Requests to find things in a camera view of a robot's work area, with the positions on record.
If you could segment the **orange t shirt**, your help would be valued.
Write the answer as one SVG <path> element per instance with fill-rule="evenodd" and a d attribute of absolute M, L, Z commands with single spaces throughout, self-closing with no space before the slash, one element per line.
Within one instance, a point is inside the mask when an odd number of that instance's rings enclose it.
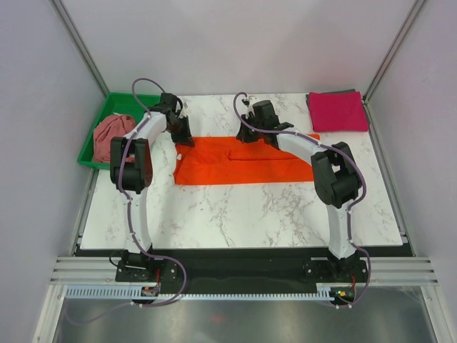
<path fill-rule="evenodd" d="M 176 144 L 175 184 L 211 186 L 312 182 L 311 165 L 263 140 L 243 143 L 234 137 L 196 137 L 193 146 Z"/>

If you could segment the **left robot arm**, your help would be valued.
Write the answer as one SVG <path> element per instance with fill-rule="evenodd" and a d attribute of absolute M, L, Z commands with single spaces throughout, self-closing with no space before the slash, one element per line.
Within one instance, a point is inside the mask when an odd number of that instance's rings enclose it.
<path fill-rule="evenodd" d="M 159 102 L 144 110 L 143 119 L 123 137 L 114 137 L 110 148 L 110 178 L 124 196 L 126 240 L 117 265 L 117 282 L 153 282 L 159 280 L 159 269 L 151 258 L 153 244 L 147 219 L 147 194 L 153 179 L 150 148 L 164 132 L 178 145 L 194 146 L 189 119 L 181 115 L 180 98 L 163 92 Z"/>

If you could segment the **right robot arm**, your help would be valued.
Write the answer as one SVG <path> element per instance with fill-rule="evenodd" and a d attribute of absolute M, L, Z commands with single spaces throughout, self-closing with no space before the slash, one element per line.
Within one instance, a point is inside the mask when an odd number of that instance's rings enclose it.
<path fill-rule="evenodd" d="M 305 275 L 316 282 L 368 282 L 371 261 L 352 235 L 352 210 L 366 196 L 366 181 L 349 145 L 343 141 L 325 145 L 282 122 L 269 100 L 254 101 L 241 92 L 245 114 L 238 114 L 240 129 L 236 138 L 243 143 L 263 140 L 273 148 L 290 153 L 311 165 L 317 197 L 326 205 L 329 242 L 325 259 L 306 260 Z"/>

